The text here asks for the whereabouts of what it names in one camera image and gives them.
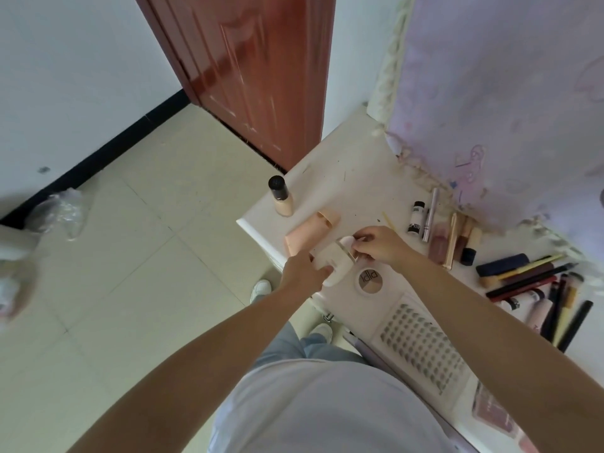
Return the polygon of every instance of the white shoe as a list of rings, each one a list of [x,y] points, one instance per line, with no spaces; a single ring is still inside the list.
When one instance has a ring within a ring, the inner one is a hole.
[[[271,282],[268,280],[260,280],[252,289],[252,296],[249,298],[249,303],[253,304],[254,301],[260,297],[264,297],[272,292]]]
[[[312,334],[321,334],[325,337],[327,343],[332,342],[333,330],[331,326],[329,326],[329,324],[325,324],[324,322],[322,322],[321,324],[319,324],[319,326],[315,327],[313,330],[310,331],[309,335]]]

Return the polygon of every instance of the jeans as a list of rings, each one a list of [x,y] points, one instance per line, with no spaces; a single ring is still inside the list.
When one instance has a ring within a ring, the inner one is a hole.
[[[324,359],[325,361],[350,361],[366,364],[365,359],[353,353],[343,350],[335,345],[330,345],[321,334],[311,334],[303,339],[298,339],[294,327],[288,321],[283,329],[269,343],[254,365],[249,369],[251,372],[265,364],[282,361],[284,359]]]

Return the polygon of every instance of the person's left hand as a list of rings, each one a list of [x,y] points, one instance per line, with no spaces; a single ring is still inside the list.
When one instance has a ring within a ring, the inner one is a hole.
[[[325,266],[316,270],[310,261],[308,251],[300,251],[291,256],[283,267],[280,290],[290,290],[307,299],[321,290],[323,281],[333,272],[333,267]]]

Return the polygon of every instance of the door panel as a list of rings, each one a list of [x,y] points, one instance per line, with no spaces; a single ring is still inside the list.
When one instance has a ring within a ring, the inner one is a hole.
[[[321,139],[335,0],[148,0],[202,105],[285,169]]]

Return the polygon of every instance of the wall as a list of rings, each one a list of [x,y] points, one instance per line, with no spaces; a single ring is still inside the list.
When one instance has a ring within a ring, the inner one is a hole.
[[[369,100],[400,0],[336,0],[322,138]]]
[[[135,0],[0,0],[0,58],[0,216],[181,88]]]

